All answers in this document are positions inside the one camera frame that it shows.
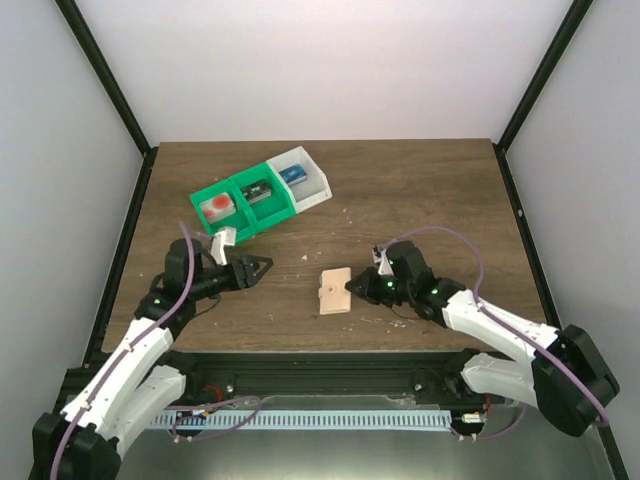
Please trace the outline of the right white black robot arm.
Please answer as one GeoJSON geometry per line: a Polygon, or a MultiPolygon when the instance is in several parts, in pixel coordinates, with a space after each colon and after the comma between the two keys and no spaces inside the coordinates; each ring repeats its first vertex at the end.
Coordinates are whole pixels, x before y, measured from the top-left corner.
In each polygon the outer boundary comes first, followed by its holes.
{"type": "Polygon", "coordinates": [[[465,403],[490,394],[536,408],[573,437],[604,421],[620,386],[589,334],[526,320],[436,275],[411,241],[374,247],[373,266],[345,284],[356,297],[388,308],[408,304],[423,320],[474,337],[500,352],[476,353],[444,378],[447,396],[465,403]]]}

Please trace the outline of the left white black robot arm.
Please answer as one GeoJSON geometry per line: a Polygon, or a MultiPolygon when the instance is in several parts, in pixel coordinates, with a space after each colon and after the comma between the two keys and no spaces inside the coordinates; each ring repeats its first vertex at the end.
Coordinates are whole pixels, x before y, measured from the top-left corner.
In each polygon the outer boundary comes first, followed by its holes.
{"type": "Polygon", "coordinates": [[[32,429],[39,479],[114,479],[152,420],[175,401],[196,402],[204,379],[191,361],[171,354],[174,341],[198,315],[197,304],[258,284],[269,257],[228,257],[228,232],[213,251],[185,237],[171,243],[164,270],[151,282],[124,337],[89,383],[59,412],[32,429]]]}

